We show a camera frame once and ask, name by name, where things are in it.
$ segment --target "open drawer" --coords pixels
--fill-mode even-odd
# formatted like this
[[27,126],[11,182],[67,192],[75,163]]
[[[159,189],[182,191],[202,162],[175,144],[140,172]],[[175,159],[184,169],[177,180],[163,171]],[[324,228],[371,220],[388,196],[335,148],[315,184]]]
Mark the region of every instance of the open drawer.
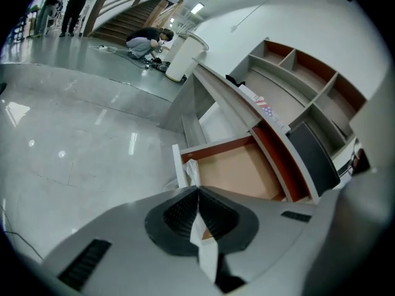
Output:
[[194,159],[202,185],[262,199],[285,198],[272,166],[250,134],[181,151],[174,145],[173,151],[180,187],[189,185],[182,165]]

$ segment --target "fluorescent light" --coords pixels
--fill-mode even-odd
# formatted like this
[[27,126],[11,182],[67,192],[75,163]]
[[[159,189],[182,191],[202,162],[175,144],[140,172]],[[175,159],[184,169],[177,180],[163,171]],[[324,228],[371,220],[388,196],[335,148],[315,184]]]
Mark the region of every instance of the fluorescent light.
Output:
[[204,6],[201,3],[195,5],[195,7],[191,10],[191,13],[197,14]]

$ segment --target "floor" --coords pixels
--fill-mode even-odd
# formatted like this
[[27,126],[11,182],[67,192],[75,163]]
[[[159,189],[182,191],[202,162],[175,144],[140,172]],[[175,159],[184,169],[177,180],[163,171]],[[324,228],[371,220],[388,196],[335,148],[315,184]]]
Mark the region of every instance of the floor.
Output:
[[[63,42],[52,42],[58,52],[65,49]],[[22,46],[31,47],[30,55],[15,56],[22,62],[44,59],[38,44]],[[96,52],[71,49],[74,68],[93,69],[100,62]],[[67,63],[53,51],[47,55],[49,62]],[[185,137],[157,127],[169,101],[45,65],[2,65],[0,76],[8,84],[0,95],[2,226],[22,235],[41,257],[104,211],[160,193],[175,179],[172,145],[185,148]],[[152,86],[140,70],[131,68],[129,78],[141,88]],[[17,250],[40,262],[21,238],[9,236]]]
[[94,38],[74,36],[58,37],[52,32],[44,38],[26,39],[22,43],[6,46],[2,50],[1,63],[36,63],[60,67],[107,79],[128,83],[138,89],[173,102],[181,84],[168,79],[164,73],[152,68],[145,70],[117,55],[90,49],[91,46],[125,47]]

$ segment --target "standing person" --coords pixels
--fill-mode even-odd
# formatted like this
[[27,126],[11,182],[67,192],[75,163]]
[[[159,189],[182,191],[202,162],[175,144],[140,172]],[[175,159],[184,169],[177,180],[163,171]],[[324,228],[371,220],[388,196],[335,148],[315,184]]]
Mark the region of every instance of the standing person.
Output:
[[154,49],[159,45],[159,40],[171,41],[174,32],[168,28],[144,27],[133,32],[126,39],[129,47],[129,56],[133,59],[140,59],[149,53],[156,59]]
[[47,18],[51,10],[54,11],[54,6],[57,3],[57,0],[46,0],[44,6],[41,8],[35,27],[35,35],[34,37],[42,37],[45,29],[47,28]]
[[64,18],[63,18],[63,23],[62,23],[62,33],[60,34],[59,37],[63,37],[66,35],[67,25],[69,24],[70,18],[72,20],[70,21],[69,35],[74,36],[73,30],[74,30],[75,24],[78,21],[78,17],[80,16],[82,9],[84,8],[85,2],[86,2],[86,0],[69,0],[68,1],[66,11],[64,12]]

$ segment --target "tiled floor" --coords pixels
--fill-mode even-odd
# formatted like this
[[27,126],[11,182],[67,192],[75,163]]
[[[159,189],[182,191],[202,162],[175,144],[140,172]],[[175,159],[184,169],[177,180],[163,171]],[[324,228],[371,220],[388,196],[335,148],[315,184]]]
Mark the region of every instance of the tiled floor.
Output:
[[51,67],[67,68],[129,83],[155,96],[172,102],[181,84],[168,79],[164,73],[150,68],[141,69],[117,55],[90,49],[105,44],[118,49],[125,47],[94,38],[66,36],[58,33],[38,39],[26,39],[22,43],[6,46],[1,52],[1,63],[36,63]]
[[175,177],[172,144],[186,144],[156,126],[166,105],[151,120],[134,115],[162,99],[47,66],[7,65],[0,75],[8,82],[0,95],[0,204],[8,221],[3,212],[1,220],[42,257],[102,212],[157,194]]

